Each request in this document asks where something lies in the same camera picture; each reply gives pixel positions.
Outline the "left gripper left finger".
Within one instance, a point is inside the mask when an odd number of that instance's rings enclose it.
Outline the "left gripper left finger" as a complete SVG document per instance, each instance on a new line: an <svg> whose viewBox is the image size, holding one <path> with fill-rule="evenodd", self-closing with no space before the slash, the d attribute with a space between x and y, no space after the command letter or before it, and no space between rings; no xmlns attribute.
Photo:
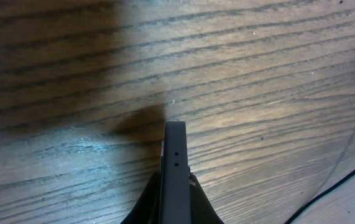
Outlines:
<svg viewBox="0 0 355 224"><path fill-rule="evenodd" d="M121 224L159 223L160 174L154 173L149 179L133 209Z"/></svg>

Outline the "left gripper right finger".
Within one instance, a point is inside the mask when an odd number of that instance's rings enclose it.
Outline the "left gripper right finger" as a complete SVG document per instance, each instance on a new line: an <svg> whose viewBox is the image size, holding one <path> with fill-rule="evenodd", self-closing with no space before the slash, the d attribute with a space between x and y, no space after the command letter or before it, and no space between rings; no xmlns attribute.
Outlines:
<svg viewBox="0 0 355 224"><path fill-rule="evenodd" d="M194 173L189 173L192 224L224 224L215 212Z"/></svg>

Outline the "blue Galaxy smartphone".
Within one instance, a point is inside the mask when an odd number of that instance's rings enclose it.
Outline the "blue Galaxy smartphone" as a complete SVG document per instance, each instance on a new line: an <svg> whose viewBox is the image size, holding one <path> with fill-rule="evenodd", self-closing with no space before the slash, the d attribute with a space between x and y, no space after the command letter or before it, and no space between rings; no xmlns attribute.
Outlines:
<svg viewBox="0 0 355 224"><path fill-rule="evenodd" d="M190 224L190 187L186 124L168 121L161 152L161 224Z"/></svg>

